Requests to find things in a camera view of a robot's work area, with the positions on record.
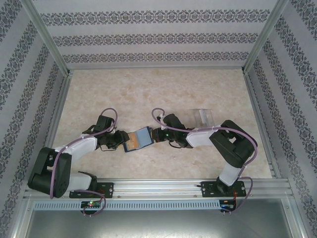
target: metal frame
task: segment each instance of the metal frame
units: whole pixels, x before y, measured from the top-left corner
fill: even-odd
[[[63,74],[67,76],[63,84],[63,89],[59,97],[56,112],[53,118],[52,126],[49,130],[48,139],[46,146],[52,147],[53,141],[57,132],[57,127],[63,111],[64,103],[66,100],[67,92],[69,89],[70,81],[72,78],[73,71],[69,71],[67,65],[62,58],[57,46],[55,45],[51,35],[49,34],[43,20],[41,19],[39,13],[33,5],[32,0],[21,0],[24,8],[31,17],[34,25],[39,31],[39,34],[43,38],[45,44],[47,45],[50,53],[57,62],[59,68],[62,70]],[[288,0],[277,0],[274,9],[272,10],[263,30],[261,31],[253,49],[251,50],[246,63],[243,66],[243,73],[246,82],[246,87],[250,96],[252,108],[255,113],[255,118],[260,131],[261,139],[264,145],[265,153],[268,159],[269,167],[272,173],[272,179],[255,179],[254,188],[249,199],[270,199],[278,198],[281,199],[284,208],[287,221],[294,238],[306,238],[307,233],[304,228],[303,221],[301,219],[295,198],[288,179],[281,178],[271,144],[265,129],[263,119],[261,117],[261,112],[258,107],[254,92],[251,87],[250,79],[246,74],[250,68],[263,44],[265,43],[268,35],[274,27],[278,17],[285,8]],[[191,67],[191,68],[236,68],[236,67]],[[113,198],[108,199],[108,201],[207,201],[207,200],[219,200],[226,198],[203,198],[201,194],[201,189],[196,187],[201,181],[213,181],[215,179],[98,179],[102,182],[113,182]],[[250,182],[245,180],[246,189],[250,188]],[[23,200],[21,203],[20,210],[17,215],[17,220],[13,227],[13,232],[11,233],[12,238],[21,238],[27,235],[27,230],[31,222],[34,207],[38,201],[82,201],[86,199],[70,199],[68,195],[63,196],[59,199],[51,200],[48,195],[30,190],[27,188],[25,190]]]
[[[53,56],[54,60],[56,61],[59,69],[63,73],[63,75],[67,75],[69,72],[69,69],[66,65],[66,62],[59,52],[52,36],[50,35],[48,29],[46,28],[46,25],[44,24],[44,21],[42,20],[39,12],[35,8],[32,0],[21,0],[21,3],[28,13],[29,17],[31,18],[34,26],[38,30],[40,36],[42,37],[44,43],[46,44],[47,48],[49,49],[51,55]]]
[[[252,64],[256,60],[260,50],[262,49],[262,46],[266,42],[269,34],[274,28],[275,23],[277,22],[278,18],[280,17],[282,11],[284,10],[288,2],[288,0],[277,0],[271,14],[268,16],[268,19],[261,33],[259,34],[259,37],[257,38],[251,52],[249,53],[245,64],[242,67],[244,73],[248,72],[252,67]]]
[[[99,182],[113,182],[113,198],[107,201],[211,201],[228,198],[203,198],[201,188],[196,185],[201,181],[215,181],[215,179],[99,179]],[[243,180],[246,189],[250,188],[250,181]],[[287,217],[289,227],[294,238],[305,238],[307,234],[300,219],[295,203],[293,192],[288,179],[267,178],[254,179],[254,187],[249,199],[281,199]],[[71,199],[68,194],[62,198],[51,200],[44,193],[31,189],[26,189],[22,206],[15,223],[12,238],[22,238],[27,234],[27,229],[31,222],[32,213],[37,201],[51,201],[60,203],[61,201],[87,201],[87,199]]]

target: patterned wallpaper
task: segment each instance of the patterned wallpaper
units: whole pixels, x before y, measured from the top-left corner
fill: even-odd
[[[249,72],[280,171],[317,237],[317,5],[290,0]]]
[[[6,237],[64,76],[18,0],[0,3],[0,238]]]
[[[276,0],[35,0],[70,69],[242,66]]]

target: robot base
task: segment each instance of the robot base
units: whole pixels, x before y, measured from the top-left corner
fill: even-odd
[[[217,186],[217,181],[201,182],[200,187],[202,188],[203,197],[234,197],[234,192],[236,192],[236,197],[245,197],[247,195],[243,181],[236,181],[225,193],[220,192]]]
[[[112,198],[113,195],[113,183],[112,182],[98,182],[96,192],[101,193],[105,198]],[[69,192],[69,198],[100,198],[99,195],[87,193],[87,192]]]

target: beige marble floor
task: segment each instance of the beige marble floor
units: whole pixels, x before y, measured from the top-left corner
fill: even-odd
[[[191,109],[211,109],[215,124],[231,119],[256,139],[258,157],[244,175],[270,178],[260,134],[240,69],[77,70],[71,80],[54,146],[64,145],[95,124],[100,112],[114,107],[118,129],[127,132],[158,127],[154,107],[175,113],[186,127],[195,126]],[[216,178],[225,160],[214,147],[174,149],[167,142],[125,153],[94,151],[72,166],[99,178]]]

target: transparent box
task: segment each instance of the transparent box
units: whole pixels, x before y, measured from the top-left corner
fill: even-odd
[[[210,109],[193,109],[196,128],[206,128],[215,126]]]

